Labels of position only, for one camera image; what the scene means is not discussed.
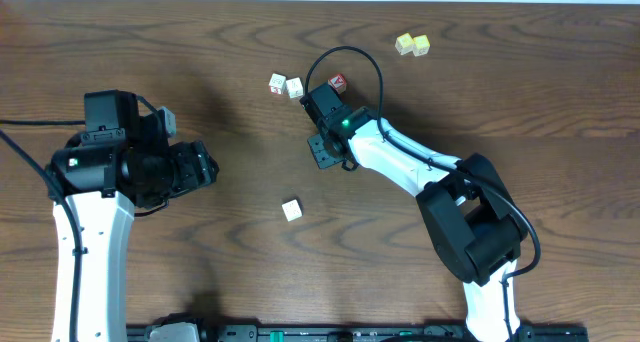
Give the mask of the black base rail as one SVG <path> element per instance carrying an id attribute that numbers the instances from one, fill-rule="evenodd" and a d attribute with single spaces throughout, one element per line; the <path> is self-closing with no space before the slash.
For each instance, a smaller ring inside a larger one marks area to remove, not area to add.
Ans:
<path id="1" fill-rule="evenodd" d="M 473 341 L 462 322 L 426 325 L 266 325 L 241 319 L 207 320 L 171 314 L 148 325 L 126 327 L 129 341 L 376 342 Z"/>

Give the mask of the red letter A block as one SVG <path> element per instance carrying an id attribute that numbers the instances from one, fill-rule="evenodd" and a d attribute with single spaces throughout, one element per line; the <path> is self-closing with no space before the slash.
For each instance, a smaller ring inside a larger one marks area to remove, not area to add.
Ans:
<path id="1" fill-rule="evenodd" d="M 346 91 L 347 82 L 342 74 L 336 74 L 328 79 L 328 84 L 338 93 L 341 94 Z"/>

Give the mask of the yellow block far right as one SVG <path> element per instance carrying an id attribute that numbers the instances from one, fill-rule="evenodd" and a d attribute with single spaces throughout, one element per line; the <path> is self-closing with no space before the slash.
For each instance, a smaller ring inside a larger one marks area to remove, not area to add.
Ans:
<path id="1" fill-rule="evenodd" d="M 415 57 L 426 55 L 430 50 L 431 44 L 426 35 L 419 35 L 413 38 L 413 54 Z"/>

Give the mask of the yellow block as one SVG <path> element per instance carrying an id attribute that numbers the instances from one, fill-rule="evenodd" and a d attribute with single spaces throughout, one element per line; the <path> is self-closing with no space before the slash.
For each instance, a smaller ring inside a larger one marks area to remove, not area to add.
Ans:
<path id="1" fill-rule="evenodd" d="M 404 33 L 396 38 L 395 48 L 400 55 L 406 55 L 414 49 L 414 39 L 409 33 Z"/>
<path id="2" fill-rule="evenodd" d="M 415 57 L 426 55 L 430 50 L 431 44 L 426 35 L 419 35 L 413 38 L 413 54 Z"/>

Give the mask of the white block beside red-sided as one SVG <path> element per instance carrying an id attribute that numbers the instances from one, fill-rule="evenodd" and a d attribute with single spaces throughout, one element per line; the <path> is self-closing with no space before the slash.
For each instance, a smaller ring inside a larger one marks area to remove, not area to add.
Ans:
<path id="1" fill-rule="evenodd" d="M 290 99 L 301 98 L 304 95 L 304 85 L 299 77 L 288 79 L 286 90 Z"/>

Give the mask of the white block red side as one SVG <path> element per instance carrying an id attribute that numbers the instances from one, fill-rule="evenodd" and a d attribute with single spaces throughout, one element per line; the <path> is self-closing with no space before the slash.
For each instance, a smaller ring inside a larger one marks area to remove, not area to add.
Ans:
<path id="1" fill-rule="evenodd" d="M 269 90 L 272 94 L 282 95 L 286 90 L 286 80 L 284 75 L 273 73 L 269 81 Z"/>

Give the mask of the white block number four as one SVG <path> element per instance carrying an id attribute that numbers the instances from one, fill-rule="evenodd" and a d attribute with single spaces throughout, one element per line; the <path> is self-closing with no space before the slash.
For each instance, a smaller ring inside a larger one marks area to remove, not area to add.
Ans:
<path id="1" fill-rule="evenodd" d="M 302 208 L 297 199 L 292 199 L 282 205 L 285 218 L 288 222 L 294 221 L 303 216 Z"/>

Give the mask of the yellow block far left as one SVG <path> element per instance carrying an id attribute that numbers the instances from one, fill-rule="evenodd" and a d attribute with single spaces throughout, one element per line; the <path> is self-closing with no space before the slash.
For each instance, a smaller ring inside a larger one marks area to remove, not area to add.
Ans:
<path id="1" fill-rule="evenodd" d="M 400 55 L 406 55 L 414 49 L 414 39 L 409 33 L 404 33 L 396 38 L 395 48 Z"/>

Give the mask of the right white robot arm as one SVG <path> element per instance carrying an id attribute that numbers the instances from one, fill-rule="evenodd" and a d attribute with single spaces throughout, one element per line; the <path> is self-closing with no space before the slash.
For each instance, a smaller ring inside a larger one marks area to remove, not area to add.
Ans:
<path id="1" fill-rule="evenodd" d="M 436 254 L 464 285 L 466 327 L 478 341 L 509 341 L 520 326 L 512 278 L 521 243 L 539 240 L 494 166 L 461 160 L 399 133 L 367 108 L 306 110 L 318 129 L 309 143 L 320 167 L 376 171 L 414 196 Z"/>

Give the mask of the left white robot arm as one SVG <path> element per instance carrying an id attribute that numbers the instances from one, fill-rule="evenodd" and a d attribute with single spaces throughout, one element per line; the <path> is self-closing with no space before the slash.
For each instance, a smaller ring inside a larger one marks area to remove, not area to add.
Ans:
<path id="1" fill-rule="evenodd" d="M 133 221 L 215 182 L 219 167 L 200 141 L 96 141 L 74 135 L 46 171 L 58 267 L 54 341 L 124 341 L 126 261 Z"/>

